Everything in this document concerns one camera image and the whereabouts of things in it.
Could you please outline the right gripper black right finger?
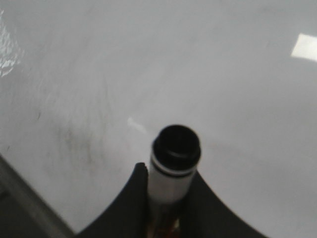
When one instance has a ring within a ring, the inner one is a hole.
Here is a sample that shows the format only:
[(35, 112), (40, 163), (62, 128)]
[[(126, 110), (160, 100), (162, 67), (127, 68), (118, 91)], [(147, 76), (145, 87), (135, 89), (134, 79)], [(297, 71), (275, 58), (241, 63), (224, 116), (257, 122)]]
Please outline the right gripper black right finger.
[(265, 238), (232, 212), (196, 173), (180, 217), (182, 238)]

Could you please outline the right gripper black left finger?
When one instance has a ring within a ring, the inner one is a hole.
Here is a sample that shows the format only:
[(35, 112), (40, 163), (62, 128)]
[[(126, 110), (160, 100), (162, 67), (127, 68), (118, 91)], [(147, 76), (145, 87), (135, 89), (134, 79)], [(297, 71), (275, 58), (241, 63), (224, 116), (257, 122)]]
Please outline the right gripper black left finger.
[(137, 163), (115, 200), (77, 238), (144, 238), (147, 221), (148, 170)]

